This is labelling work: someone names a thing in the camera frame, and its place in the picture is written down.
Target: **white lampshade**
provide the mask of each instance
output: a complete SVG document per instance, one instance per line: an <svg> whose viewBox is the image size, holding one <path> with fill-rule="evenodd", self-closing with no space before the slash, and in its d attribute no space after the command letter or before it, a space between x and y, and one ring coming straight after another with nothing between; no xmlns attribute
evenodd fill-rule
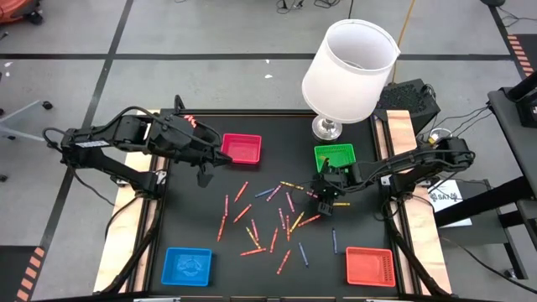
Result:
<svg viewBox="0 0 537 302"><path fill-rule="evenodd" d="M334 23L302 81L304 99L323 118L360 122L376 107L399 54L394 39L373 23Z"/></svg>

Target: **green basket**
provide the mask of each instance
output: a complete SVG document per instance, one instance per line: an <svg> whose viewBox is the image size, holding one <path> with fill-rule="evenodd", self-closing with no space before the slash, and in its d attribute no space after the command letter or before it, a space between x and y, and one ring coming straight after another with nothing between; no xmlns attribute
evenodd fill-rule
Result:
<svg viewBox="0 0 537 302"><path fill-rule="evenodd" d="M354 148L350 143L315 147L317 172L321 172L322 164L325 162L326 158L330 160L329 164L333 167L342 167L356 162Z"/></svg>

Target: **red tray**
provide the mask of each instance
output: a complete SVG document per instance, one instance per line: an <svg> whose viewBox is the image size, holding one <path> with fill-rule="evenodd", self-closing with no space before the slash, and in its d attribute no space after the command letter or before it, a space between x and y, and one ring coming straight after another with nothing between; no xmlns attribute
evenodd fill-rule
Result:
<svg viewBox="0 0 537 302"><path fill-rule="evenodd" d="M236 164L257 164L261 155L259 135L225 133L222 152L231 156Z"/></svg>
<svg viewBox="0 0 537 302"><path fill-rule="evenodd" d="M347 282L372 286L395 286L392 251L381 248L347 247Z"/></svg>

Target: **gray floor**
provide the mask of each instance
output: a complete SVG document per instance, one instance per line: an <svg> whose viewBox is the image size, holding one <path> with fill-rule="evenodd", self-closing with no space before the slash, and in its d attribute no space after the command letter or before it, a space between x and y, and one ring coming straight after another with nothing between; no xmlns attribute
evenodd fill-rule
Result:
<svg viewBox="0 0 537 302"><path fill-rule="evenodd" d="M105 54L126 0L47 0L45 23L15 23L3 30L0 53ZM385 28L396 39L410 0L355 0L352 17ZM120 54L312 53L326 28L346 18L349 0L331 9L305 8L281 15L275 0L134 0L117 49ZM505 9L537 17L534 0L508 0ZM511 34L537 34L537 23L521 21ZM401 50L404 54L506 55L502 37L488 8L479 1L417 0ZM55 104L53 111L36 108L14 124L39 133L46 126L79 127L86 114L103 60L0 61L0 107L11 112L35 100ZM149 109L170 107L175 94L189 108L307 108L300 92L308 60L115 60L107 78L94 123L107 122L128 105ZM401 61L396 81L422 78L436 90L439 118L484 106L486 93L520 78L509 61ZM454 128L457 121L446 122ZM461 175L492 185L520 175L493 117L463 134L477 152L476 163ZM65 168L60 156L43 144L0 140L0 244L39 244L55 202ZM124 154L111 152L116 159ZM116 188L106 176L81 171L81 177L104 195ZM104 226L111 207L74 183L54 241L37 284L34 299L90 294L103 247ZM522 227L513 228L530 280L537 280L537 253ZM534 301L482 269L464 252L445 245L444 254L454 292L462 297ZM508 268L501 246L472 247L497 269Z"/></svg>

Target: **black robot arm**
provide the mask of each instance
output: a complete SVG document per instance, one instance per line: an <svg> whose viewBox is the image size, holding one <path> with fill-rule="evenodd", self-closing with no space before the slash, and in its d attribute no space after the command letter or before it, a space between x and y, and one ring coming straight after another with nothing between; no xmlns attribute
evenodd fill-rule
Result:
<svg viewBox="0 0 537 302"><path fill-rule="evenodd" d="M343 167L330 166L325 159L321 172L311 183L319 201L318 211L331 215L334 200L340 195L363 190L387 177L390 195L400 197L413 192L415 185L440 172L459 172L473 163L475 154L462 138L443 138L435 145L418 148L371 163L355 163ZM412 169L407 173L398 172Z"/></svg>
<svg viewBox="0 0 537 302"><path fill-rule="evenodd" d="M145 115L125 115L131 110L139 110ZM140 107L129 107L104 126L67 130L60 146L50 147L58 148L62 163L71 168L98 169L114 181L129 183L137 194L154 199L162 193L155 172L138 172L107 157L102 149L115 147L124 152L142 152L190 163L199 167L198 185L206 187L214 167L232 162L218 150L221 143L222 139L214 129L192 116L171 114L161 117Z"/></svg>

